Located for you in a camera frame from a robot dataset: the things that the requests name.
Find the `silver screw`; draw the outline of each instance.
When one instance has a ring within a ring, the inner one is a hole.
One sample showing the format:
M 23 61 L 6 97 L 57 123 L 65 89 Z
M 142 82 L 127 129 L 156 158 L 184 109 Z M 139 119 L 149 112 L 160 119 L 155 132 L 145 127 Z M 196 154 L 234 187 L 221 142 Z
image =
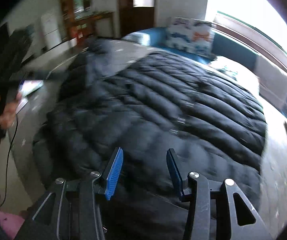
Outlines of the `silver screw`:
M 232 186 L 235 182 L 233 181 L 233 179 L 226 179 L 224 181 L 228 186 Z
M 100 176 L 100 172 L 99 171 L 92 171 L 90 174 L 93 177 L 99 177 Z
M 192 171 L 189 173 L 190 177 L 192 178 L 199 178 L 199 173 L 198 172 L 195 172 L 195 171 Z
M 62 184 L 64 182 L 63 178 L 57 178 L 56 179 L 56 184 Z

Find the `black puffer jacket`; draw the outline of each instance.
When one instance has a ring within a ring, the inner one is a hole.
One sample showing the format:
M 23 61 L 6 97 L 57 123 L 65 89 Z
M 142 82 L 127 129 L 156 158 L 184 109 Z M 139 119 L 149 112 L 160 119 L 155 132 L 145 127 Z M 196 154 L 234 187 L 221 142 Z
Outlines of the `black puffer jacket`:
M 122 147 L 116 193 L 102 207 L 114 239 L 182 238 L 188 206 L 173 192 L 169 148 L 187 174 L 232 178 L 258 208 L 266 122 L 247 90 L 168 52 L 154 52 L 84 91 L 74 93 L 68 82 L 34 154 L 50 151 L 82 176 L 102 170 Z

